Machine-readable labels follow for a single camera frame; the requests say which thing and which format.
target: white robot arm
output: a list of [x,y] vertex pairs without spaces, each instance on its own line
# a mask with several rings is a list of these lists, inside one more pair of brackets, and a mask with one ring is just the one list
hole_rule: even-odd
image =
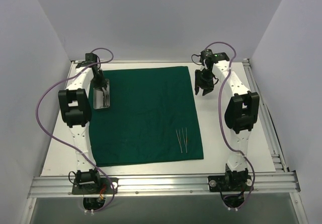
[[[102,70],[98,69],[97,65],[85,69],[87,65],[97,62],[96,57],[94,54],[86,54],[86,61],[76,67],[76,74],[80,73],[80,75],[65,90],[58,93],[61,116],[69,126],[74,146],[94,164],[96,162],[89,138],[92,112],[86,95],[86,89],[91,83],[94,87],[94,109],[109,107],[109,82],[104,79]],[[93,166],[78,151],[76,151],[76,159],[77,170],[85,172],[93,169]]]
[[[200,70],[195,72],[195,92],[198,94],[201,88],[204,96],[213,90],[213,78],[222,83],[227,77],[229,58],[225,53],[213,54],[210,49],[206,49],[200,54],[200,63]],[[245,87],[233,69],[224,90],[231,97],[225,112],[225,123],[230,128],[229,144],[246,156],[249,136],[258,117],[259,95]],[[231,152],[227,166],[231,172],[248,173],[246,160],[240,153]]]

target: white enclosure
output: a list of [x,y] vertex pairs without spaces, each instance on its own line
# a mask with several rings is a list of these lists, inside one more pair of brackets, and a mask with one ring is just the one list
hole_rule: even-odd
[[[188,62],[213,41],[233,45],[236,62],[251,59],[308,219],[322,223],[321,7],[322,0],[0,0],[0,223],[19,223],[34,176],[47,171],[50,138],[36,123],[36,103],[68,75],[71,60],[107,47],[117,60]],[[225,46],[212,48],[231,57]],[[51,132],[57,90],[40,109]]]

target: white table surface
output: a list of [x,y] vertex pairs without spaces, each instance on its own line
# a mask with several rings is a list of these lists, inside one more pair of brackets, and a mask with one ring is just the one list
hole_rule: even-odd
[[[76,64],[72,65],[70,75],[75,73]],[[194,89],[194,72],[199,66],[194,63],[110,63],[102,64],[103,70],[134,69],[134,68],[161,68],[171,66],[188,66],[191,77],[192,89]],[[233,69],[249,88],[247,77],[242,63],[236,62]],[[200,126],[204,159],[178,161],[155,164],[141,164],[128,166],[103,167],[108,175],[172,175],[172,174],[209,174],[224,173],[225,164],[229,155],[219,128],[218,121],[218,93],[219,84],[215,86],[212,93],[202,97],[202,92],[194,96]],[[222,112],[225,113],[230,97],[225,93],[222,95]],[[225,133],[229,139],[229,130]],[[67,142],[72,143],[72,137],[67,125],[62,121],[60,113],[53,134]],[[267,141],[260,119],[254,125],[248,147],[248,157],[256,172],[275,172],[273,160],[269,151]],[[46,161],[41,176],[66,176],[69,171],[76,171],[75,150],[63,144],[51,140]]]

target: purple cable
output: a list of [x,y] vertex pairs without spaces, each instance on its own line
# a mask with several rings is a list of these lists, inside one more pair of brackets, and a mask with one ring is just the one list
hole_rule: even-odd
[[[247,197],[245,198],[245,201],[240,205],[238,206],[236,209],[240,209],[242,208],[246,202],[249,200],[250,196],[251,196],[251,193],[254,189],[254,183],[255,183],[255,170],[254,170],[254,167],[252,165],[252,163],[249,161],[249,159],[246,157],[246,155],[243,153],[243,151],[241,150],[234,150],[228,143],[227,141],[227,138],[226,138],[226,135],[225,135],[225,132],[224,132],[224,129],[223,129],[223,124],[222,124],[222,116],[221,116],[221,95],[222,95],[222,91],[223,91],[223,87],[225,85],[225,83],[227,82],[228,78],[230,77],[231,75],[231,64],[232,64],[232,61],[236,58],[237,56],[237,53],[236,53],[236,50],[234,49],[234,47],[232,47],[230,44],[228,43],[225,43],[225,42],[221,42],[221,41],[218,41],[218,42],[213,42],[211,44],[209,44],[205,49],[208,49],[210,46],[214,45],[214,44],[224,44],[224,45],[227,45],[228,47],[230,47],[232,50],[233,50],[233,57],[230,59],[230,62],[229,62],[229,71],[228,71],[228,75],[227,77],[223,80],[222,84],[221,84],[221,87],[220,87],[220,90],[219,90],[219,96],[218,96],[218,114],[219,114],[219,125],[220,125],[220,131],[221,131],[221,135],[222,135],[222,138],[226,144],[226,146],[233,152],[235,153],[240,153],[244,158],[245,160],[247,161],[247,163],[250,165],[251,169],[252,169],[252,173],[253,173],[253,181],[252,181],[252,185],[251,185],[251,189],[247,195]],[[228,197],[231,197],[231,196],[236,196],[236,195],[227,195],[224,197],[224,199],[228,198]]]
[[79,152],[91,165],[93,165],[93,167],[95,169],[97,169],[99,172],[101,172],[105,177],[106,179],[109,181],[112,189],[113,189],[113,196],[112,198],[110,199],[109,202],[107,202],[106,204],[104,204],[101,208],[97,209],[97,210],[94,210],[93,212],[97,212],[97,211],[101,211],[103,209],[105,209],[114,199],[114,196],[115,196],[115,189],[114,189],[114,186],[113,186],[113,183],[112,183],[112,180],[110,179],[110,177],[108,177],[108,175],[102,170],[100,169],[99,167],[97,167],[89,158],[87,158],[87,156],[77,147],[73,146],[72,144],[68,143],[68,142],[65,142],[61,139],[59,139],[58,137],[55,137],[54,135],[52,135],[43,125],[42,123],[40,122],[40,119],[39,119],[39,106],[42,102],[42,100],[44,99],[44,97],[53,89],[55,88],[56,86],[58,86],[59,84],[63,83],[63,82],[67,82],[69,80],[72,80],[72,79],[75,79],[77,78],[83,71],[85,71],[86,69],[88,69],[89,67],[93,66],[93,65],[96,65],[96,64],[100,64],[100,63],[109,63],[111,62],[113,59],[114,59],[114,54],[111,50],[107,49],[107,48],[96,48],[96,49],[93,49],[91,51],[91,53],[93,53],[94,51],[98,50],[98,49],[103,49],[103,50],[107,50],[108,52],[111,53],[112,57],[110,60],[107,60],[107,61],[103,61],[103,62],[95,62],[95,63],[92,63],[92,64],[89,64],[88,66],[86,66],[84,69],[82,69],[78,74],[74,75],[73,77],[70,77],[70,78],[66,78],[66,79],[63,79],[57,83],[55,83],[54,85],[52,85],[50,88],[48,88],[45,93],[40,97],[38,103],[37,103],[37,106],[36,106],[36,120],[37,120],[37,123],[38,125],[40,126],[40,128],[48,135],[50,136],[51,138],[53,138],[54,140],[68,146],[68,147],[71,147],[73,148],[74,150],[76,150],[77,152]]

